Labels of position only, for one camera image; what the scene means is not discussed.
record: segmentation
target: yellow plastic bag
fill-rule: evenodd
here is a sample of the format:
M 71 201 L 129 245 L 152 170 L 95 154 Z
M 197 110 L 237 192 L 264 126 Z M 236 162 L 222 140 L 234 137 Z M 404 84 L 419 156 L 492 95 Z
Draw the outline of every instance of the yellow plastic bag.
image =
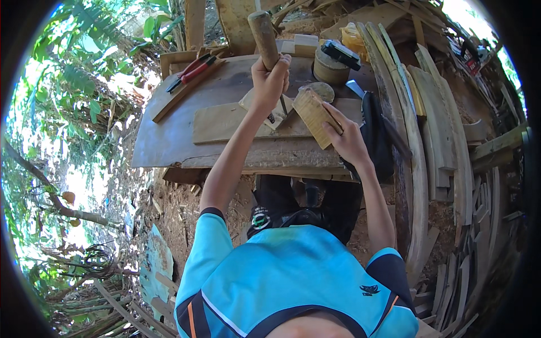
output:
M 357 53 L 361 58 L 361 62 L 369 63 L 368 52 L 366 51 L 365 42 L 362 40 L 361 34 L 353 22 L 347 26 L 340 28 L 342 31 L 342 44 Z

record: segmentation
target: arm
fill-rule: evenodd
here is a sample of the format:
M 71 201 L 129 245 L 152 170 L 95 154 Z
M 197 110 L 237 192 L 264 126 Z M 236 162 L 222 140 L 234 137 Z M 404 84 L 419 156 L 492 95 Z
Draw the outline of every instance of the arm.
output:
M 289 87 L 288 68 L 290 62 L 290 55 L 280 55 L 272 72 L 268 72 L 260 57 L 252 66 L 254 100 L 240 126 L 227 142 L 225 149 L 208 174 L 199 204 L 200 211 L 214 207 L 223 214 L 226 213 L 255 133 L 271 110 L 276 107 L 282 92 Z
M 370 249 L 376 253 L 383 248 L 394 248 L 394 226 L 376 178 L 374 164 L 362 139 L 359 125 L 345 117 L 338 109 L 328 103 L 324 107 L 340 123 L 344 133 L 337 132 L 324 122 L 323 128 L 329 135 L 334 149 L 349 163 L 353 164 L 361 177 L 365 195 L 366 217 Z

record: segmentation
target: turquoise t-shirt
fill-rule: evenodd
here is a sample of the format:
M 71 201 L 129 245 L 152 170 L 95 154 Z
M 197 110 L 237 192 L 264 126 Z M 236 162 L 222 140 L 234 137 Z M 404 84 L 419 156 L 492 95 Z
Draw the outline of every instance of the turquoise t-shirt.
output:
M 366 270 L 327 230 L 265 229 L 233 248 L 224 220 L 202 214 L 175 304 L 181 337 L 265 337 L 308 311 L 355 337 L 415 337 L 404 261 L 385 248 Z

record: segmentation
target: wooden chisel handle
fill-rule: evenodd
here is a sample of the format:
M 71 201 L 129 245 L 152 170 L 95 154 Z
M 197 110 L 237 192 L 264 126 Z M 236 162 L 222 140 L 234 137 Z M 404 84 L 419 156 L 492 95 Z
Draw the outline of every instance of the wooden chisel handle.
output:
M 248 24 L 252 29 L 263 64 L 268 71 L 271 71 L 279 59 L 271 17 L 265 11 L 253 12 L 248 15 Z

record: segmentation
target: pliers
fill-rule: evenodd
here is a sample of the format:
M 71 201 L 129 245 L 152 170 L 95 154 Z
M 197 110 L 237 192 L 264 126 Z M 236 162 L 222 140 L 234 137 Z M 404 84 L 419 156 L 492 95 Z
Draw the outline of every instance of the pliers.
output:
M 214 61 L 216 61 L 216 56 L 211 56 L 210 53 L 206 53 L 205 55 L 201 56 L 188 65 L 186 69 L 177 74 L 178 79 L 166 89 L 166 92 L 172 94 L 173 90 L 181 83 L 187 84 L 197 75 L 201 74 L 205 69 L 209 68 Z

